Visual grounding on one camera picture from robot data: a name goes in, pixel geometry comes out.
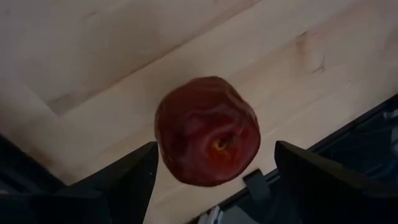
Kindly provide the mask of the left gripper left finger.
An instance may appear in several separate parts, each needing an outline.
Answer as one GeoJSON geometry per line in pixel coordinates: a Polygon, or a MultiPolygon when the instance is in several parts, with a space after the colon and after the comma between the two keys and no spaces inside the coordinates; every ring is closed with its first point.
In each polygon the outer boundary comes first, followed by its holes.
{"type": "Polygon", "coordinates": [[[104,195],[112,223],[142,223],[154,189],[158,145],[148,142],[98,172],[68,186],[104,195]]]}

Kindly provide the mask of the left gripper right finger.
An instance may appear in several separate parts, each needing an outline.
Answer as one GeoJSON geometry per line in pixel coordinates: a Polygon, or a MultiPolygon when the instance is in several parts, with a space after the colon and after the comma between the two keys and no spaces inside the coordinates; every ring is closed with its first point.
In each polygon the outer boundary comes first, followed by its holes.
{"type": "Polygon", "coordinates": [[[275,163],[304,223],[381,223],[375,182],[341,164],[286,141],[277,141],[275,163]]]}

